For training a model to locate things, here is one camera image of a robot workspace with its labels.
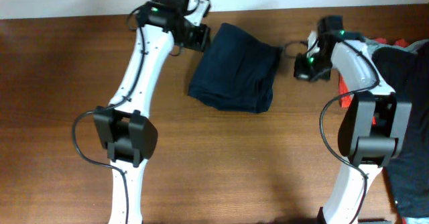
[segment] black cloth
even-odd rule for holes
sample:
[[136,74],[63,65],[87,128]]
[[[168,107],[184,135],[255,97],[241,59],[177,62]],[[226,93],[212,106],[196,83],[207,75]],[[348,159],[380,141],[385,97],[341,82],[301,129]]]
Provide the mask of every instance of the black cloth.
[[429,43],[418,55],[381,48],[374,64],[396,95],[412,102],[402,152],[387,174],[402,217],[429,217]]
[[218,110],[267,111],[281,52],[223,23],[196,69],[188,94]]

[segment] dark garment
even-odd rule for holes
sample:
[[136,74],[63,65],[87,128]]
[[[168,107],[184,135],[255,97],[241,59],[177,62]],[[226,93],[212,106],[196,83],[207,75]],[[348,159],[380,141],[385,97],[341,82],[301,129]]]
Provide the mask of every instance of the dark garment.
[[223,23],[196,69],[188,94],[218,110],[267,111],[281,52]]
[[381,48],[373,61],[397,96],[412,102],[402,152],[387,166],[397,210],[402,217],[429,217],[429,43],[418,55]]

